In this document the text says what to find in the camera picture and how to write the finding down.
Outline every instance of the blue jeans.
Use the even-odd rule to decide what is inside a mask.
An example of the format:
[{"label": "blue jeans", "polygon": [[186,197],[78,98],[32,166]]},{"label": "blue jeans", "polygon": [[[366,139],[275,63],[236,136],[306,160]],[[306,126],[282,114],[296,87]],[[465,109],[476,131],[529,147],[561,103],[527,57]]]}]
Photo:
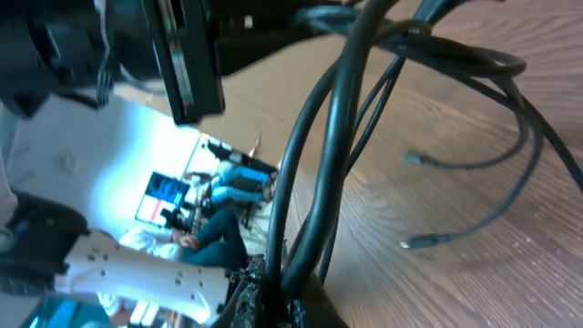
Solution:
[{"label": "blue jeans", "polygon": [[197,238],[199,247],[196,250],[183,249],[180,261],[234,271],[247,266],[249,256],[240,236],[237,217],[232,210],[224,208],[215,212],[197,233]]},{"label": "blue jeans", "polygon": [[210,204],[220,205],[227,200],[235,202],[260,202],[263,200],[262,192],[250,192],[232,187],[231,184],[235,179],[248,179],[261,184],[268,184],[270,176],[265,172],[247,167],[230,169],[220,174],[219,178],[213,182],[210,192]]}]

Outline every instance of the person in white shirt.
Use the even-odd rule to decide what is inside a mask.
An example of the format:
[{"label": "person in white shirt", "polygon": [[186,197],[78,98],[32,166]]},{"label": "person in white shirt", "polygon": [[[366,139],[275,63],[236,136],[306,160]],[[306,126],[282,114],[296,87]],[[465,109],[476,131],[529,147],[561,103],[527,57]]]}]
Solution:
[{"label": "person in white shirt", "polygon": [[[164,259],[234,271],[244,268],[249,260],[237,217],[228,208],[214,213],[194,235],[176,230],[157,234],[134,228],[123,235],[119,243]],[[138,301],[104,293],[97,296],[113,324],[123,326],[129,323]]]}]

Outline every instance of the hand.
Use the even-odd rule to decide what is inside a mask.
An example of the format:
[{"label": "hand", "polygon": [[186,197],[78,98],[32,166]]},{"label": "hand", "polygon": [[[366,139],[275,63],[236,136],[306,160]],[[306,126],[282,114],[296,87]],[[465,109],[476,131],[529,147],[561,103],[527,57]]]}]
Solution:
[{"label": "hand", "polygon": [[179,245],[182,247],[190,247],[196,250],[199,247],[199,239],[195,236],[189,235],[180,236]]}]

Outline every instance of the white wall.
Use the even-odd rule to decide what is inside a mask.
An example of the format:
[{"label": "white wall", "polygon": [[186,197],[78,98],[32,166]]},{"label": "white wall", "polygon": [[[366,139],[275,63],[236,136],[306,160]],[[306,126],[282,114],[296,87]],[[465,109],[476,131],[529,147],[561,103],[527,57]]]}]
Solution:
[{"label": "white wall", "polygon": [[[198,138],[195,129],[121,98],[98,112],[51,98],[19,124],[7,176],[13,189],[73,207],[90,227],[118,236],[136,224],[152,171],[181,176]],[[0,294],[0,327],[16,327],[30,311],[11,304],[24,307]]]}]

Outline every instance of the wood grain surface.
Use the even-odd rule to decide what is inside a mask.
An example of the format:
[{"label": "wood grain surface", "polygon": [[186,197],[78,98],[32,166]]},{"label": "wood grain surface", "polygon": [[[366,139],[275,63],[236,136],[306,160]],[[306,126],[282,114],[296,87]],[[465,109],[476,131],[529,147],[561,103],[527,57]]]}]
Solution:
[{"label": "wood grain surface", "polygon": [[[391,15],[407,17],[418,3],[402,1]],[[435,33],[524,56],[528,70],[517,80],[519,87],[583,163],[580,0],[475,1],[457,9]],[[333,41],[319,46],[313,51],[342,49]],[[364,94],[391,59],[373,51]],[[293,69],[306,72],[281,68],[277,74],[293,75]],[[265,97],[297,101],[298,107],[304,100]],[[291,241],[312,203],[326,108],[302,155],[288,219]],[[291,124],[296,113],[279,115]],[[466,241],[421,251],[398,246],[412,234],[459,231],[478,222],[507,195],[532,147],[529,143],[515,159],[475,172],[407,165],[408,149],[464,162],[491,158],[516,137],[509,112],[407,63],[344,188],[324,287],[352,327],[583,327],[583,198],[550,146],[501,220]]]}]

